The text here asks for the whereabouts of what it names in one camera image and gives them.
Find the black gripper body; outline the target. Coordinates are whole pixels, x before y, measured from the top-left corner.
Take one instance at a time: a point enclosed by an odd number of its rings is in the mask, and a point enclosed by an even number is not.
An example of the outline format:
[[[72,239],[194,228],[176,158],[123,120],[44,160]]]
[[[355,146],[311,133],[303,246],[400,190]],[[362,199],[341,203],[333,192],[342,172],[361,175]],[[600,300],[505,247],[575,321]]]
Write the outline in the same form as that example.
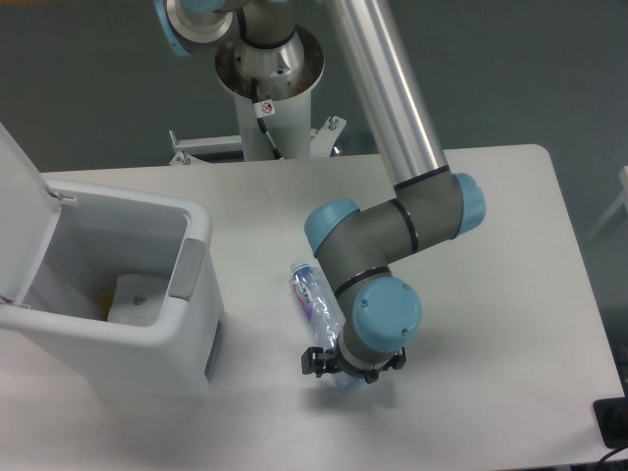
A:
[[[355,366],[351,364],[339,351],[335,351],[337,367],[341,372],[347,375],[361,379],[366,384],[377,382],[383,372],[392,370],[387,369],[389,359],[382,364],[367,364],[366,366]]]

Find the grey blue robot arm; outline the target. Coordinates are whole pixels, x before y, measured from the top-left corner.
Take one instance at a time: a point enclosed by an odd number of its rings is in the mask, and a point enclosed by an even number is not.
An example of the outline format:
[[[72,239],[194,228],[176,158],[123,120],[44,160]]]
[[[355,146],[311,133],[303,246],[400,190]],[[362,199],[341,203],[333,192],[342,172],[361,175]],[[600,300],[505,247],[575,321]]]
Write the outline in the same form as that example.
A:
[[[293,2],[157,1],[153,8],[175,54],[214,49],[246,160],[329,155],[323,133],[311,127],[322,46],[296,19]],[[329,1],[326,9],[392,188],[371,207],[338,199],[307,217],[305,236],[342,318],[328,340],[304,351],[301,369],[373,383],[404,366],[422,317],[418,293],[393,264],[476,229],[486,202],[472,177],[449,167],[389,4]]]

